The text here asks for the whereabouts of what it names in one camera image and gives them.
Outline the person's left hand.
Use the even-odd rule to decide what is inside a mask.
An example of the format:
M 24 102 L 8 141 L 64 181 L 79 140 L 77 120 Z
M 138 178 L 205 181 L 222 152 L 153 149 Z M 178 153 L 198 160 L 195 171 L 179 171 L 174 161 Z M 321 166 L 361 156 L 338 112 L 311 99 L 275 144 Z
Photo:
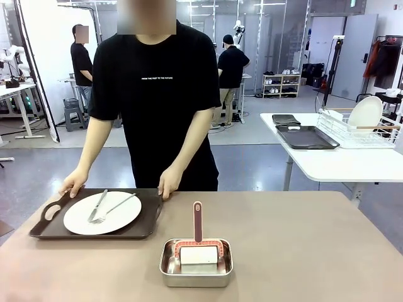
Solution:
M 157 188 L 163 200 L 169 199 L 171 193 L 178 189 L 182 175 L 183 171 L 173 165 L 161 174 Z

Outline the person's right hand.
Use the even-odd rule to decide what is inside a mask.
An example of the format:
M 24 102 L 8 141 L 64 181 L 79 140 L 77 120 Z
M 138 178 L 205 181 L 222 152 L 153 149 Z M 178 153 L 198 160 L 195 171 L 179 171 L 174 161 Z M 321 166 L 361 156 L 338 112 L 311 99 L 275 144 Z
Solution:
M 74 198 L 87 179 L 87 170 L 75 169 L 64 179 L 59 189 L 59 194 L 61 196 L 68 194 L 70 198 Z

